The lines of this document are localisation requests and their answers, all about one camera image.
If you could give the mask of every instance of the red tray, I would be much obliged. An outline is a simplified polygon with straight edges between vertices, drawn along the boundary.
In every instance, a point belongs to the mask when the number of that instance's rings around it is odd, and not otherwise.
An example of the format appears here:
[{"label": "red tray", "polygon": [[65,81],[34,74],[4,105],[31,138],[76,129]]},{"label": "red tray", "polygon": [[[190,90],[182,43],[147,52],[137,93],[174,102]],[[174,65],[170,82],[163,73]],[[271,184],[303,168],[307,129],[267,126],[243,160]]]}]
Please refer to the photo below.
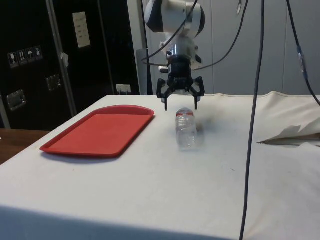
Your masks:
[{"label": "red tray", "polygon": [[153,119],[141,106],[97,109],[43,145],[40,150],[61,155],[114,158],[121,155]]}]

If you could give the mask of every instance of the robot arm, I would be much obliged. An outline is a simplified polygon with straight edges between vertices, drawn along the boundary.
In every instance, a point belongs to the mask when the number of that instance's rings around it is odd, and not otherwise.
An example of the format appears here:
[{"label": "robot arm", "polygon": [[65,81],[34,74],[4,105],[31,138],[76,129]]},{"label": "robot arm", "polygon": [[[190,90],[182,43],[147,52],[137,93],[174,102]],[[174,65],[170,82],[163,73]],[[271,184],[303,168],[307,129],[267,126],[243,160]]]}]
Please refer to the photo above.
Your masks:
[{"label": "robot arm", "polygon": [[202,77],[193,79],[191,69],[200,67],[202,63],[193,39],[204,29],[206,17],[199,4],[190,14],[193,5],[185,0],[150,0],[145,10],[147,26],[154,33],[165,33],[167,41],[185,21],[184,27],[163,51],[168,62],[168,80],[158,80],[156,95],[164,103],[165,110],[168,109],[168,98],[173,93],[190,93],[194,97],[195,109],[205,95]]}]

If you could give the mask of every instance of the wall outlet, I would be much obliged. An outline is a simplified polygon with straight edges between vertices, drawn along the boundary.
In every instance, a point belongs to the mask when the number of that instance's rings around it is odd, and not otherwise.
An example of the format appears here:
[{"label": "wall outlet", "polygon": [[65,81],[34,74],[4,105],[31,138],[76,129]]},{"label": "wall outlet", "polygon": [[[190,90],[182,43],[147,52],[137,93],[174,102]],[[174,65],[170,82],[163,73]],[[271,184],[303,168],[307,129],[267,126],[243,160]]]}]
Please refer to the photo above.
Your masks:
[{"label": "wall outlet", "polygon": [[119,95],[130,95],[131,94],[131,85],[117,84],[116,85],[116,92]]}]

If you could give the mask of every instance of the wooden surface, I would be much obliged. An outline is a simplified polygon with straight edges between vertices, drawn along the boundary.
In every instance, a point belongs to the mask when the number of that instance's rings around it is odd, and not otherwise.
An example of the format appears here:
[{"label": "wooden surface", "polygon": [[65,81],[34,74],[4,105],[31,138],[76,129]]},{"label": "wooden surface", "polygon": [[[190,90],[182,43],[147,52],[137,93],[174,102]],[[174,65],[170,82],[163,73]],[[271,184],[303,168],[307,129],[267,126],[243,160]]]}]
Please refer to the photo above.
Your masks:
[{"label": "wooden surface", "polygon": [[0,129],[0,165],[48,133],[49,131]]}]

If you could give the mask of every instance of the clear plastic bottle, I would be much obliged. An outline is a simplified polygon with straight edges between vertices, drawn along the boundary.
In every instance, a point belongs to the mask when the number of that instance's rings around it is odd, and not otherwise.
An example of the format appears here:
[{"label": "clear plastic bottle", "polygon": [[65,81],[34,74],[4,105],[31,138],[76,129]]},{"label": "clear plastic bottle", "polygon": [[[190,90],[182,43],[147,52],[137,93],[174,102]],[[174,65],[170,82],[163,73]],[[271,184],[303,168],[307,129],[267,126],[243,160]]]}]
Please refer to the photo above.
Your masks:
[{"label": "clear plastic bottle", "polygon": [[176,142],[182,150],[196,146],[197,126],[194,112],[189,108],[182,108],[175,118]]}]

